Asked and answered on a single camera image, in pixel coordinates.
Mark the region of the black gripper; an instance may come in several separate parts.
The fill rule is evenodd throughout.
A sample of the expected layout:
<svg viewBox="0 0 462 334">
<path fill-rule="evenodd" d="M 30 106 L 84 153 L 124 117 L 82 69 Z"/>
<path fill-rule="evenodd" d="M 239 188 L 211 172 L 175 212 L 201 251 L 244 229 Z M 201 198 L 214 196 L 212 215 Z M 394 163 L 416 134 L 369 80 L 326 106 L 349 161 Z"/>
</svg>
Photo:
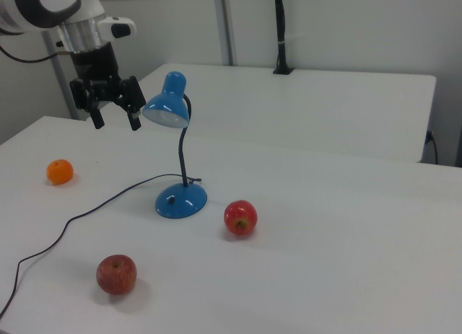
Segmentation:
<svg viewBox="0 0 462 334">
<path fill-rule="evenodd" d="M 146 100 L 135 76 L 119 76 L 113 46 L 108 43 L 94 50 L 72 53 L 71 59 L 77 73 L 77 78 L 69 82 L 75 105 L 90 113 L 94 127 L 101 129 L 105 125 L 99 103 L 113 102 L 127 112 L 131 130 L 139 130 L 140 110 Z"/>
</svg>

